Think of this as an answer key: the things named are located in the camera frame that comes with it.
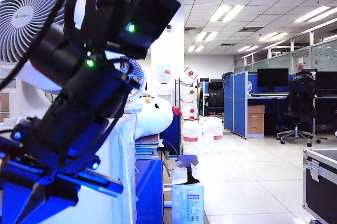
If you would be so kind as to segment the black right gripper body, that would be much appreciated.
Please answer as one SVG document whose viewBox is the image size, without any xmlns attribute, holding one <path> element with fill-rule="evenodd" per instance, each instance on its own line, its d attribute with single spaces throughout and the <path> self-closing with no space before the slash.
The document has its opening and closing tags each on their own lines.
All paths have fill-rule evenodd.
<svg viewBox="0 0 337 224">
<path fill-rule="evenodd" d="M 94 171 L 97 151 L 115 121 L 107 118 L 57 121 L 26 118 L 1 136 L 1 152 L 10 155 L 11 178 L 44 185 L 84 186 L 115 197 L 123 185 Z"/>
</svg>

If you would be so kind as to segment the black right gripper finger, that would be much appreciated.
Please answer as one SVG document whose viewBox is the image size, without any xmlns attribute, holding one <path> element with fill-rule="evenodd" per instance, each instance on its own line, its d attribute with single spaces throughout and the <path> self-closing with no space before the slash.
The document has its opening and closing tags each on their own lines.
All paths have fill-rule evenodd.
<svg viewBox="0 0 337 224">
<path fill-rule="evenodd" d="M 79 185 L 56 180 L 51 184 L 35 183 L 19 211 L 16 223 L 40 223 L 78 203 Z"/>
<path fill-rule="evenodd" d="M 27 201 L 33 186 L 32 181 L 1 180 L 3 189 L 2 223 L 15 223 Z"/>
</svg>

